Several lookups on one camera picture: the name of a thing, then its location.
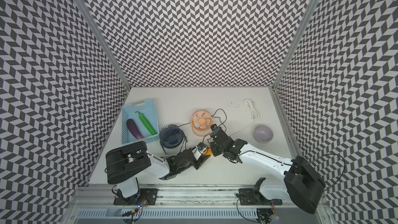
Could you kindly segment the orange power strip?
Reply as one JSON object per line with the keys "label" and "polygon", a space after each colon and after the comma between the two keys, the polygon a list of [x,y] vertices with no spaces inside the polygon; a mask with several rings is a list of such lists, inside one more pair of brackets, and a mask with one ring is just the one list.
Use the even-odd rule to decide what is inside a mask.
{"label": "orange power strip", "polygon": [[210,148],[210,147],[207,147],[207,148],[206,148],[206,150],[205,150],[205,152],[204,152],[204,155],[212,156],[212,151],[211,151],[211,148]]}

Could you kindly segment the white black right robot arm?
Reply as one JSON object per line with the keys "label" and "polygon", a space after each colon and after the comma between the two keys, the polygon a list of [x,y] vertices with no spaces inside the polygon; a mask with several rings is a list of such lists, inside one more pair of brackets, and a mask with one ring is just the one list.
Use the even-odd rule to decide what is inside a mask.
{"label": "white black right robot arm", "polygon": [[254,147],[247,141],[229,137],[221,127],[211,127],[210,148],[216,157],[257,167],[281,183],[272,185],[261,180],[256,190],[266,200],[291,200],[298,208],[314,214],[326,188],[322,176],[301,156],[283,158]]}

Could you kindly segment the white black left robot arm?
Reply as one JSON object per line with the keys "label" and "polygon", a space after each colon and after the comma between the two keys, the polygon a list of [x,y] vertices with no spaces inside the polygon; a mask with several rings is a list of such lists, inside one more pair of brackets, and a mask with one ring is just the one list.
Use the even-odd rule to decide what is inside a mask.
{"label": "white black left robot arm", "polygon": [[160,180],[170,180],[191,167],[198,170],[209,158],[204,144],[161,158],[150,154],[146,143],[141,141],[109,151],[104,172],[107,182],[118,187],[115,193],[118,199],[133,203],[142,195],[136,178],[140,172],[146,171]]}

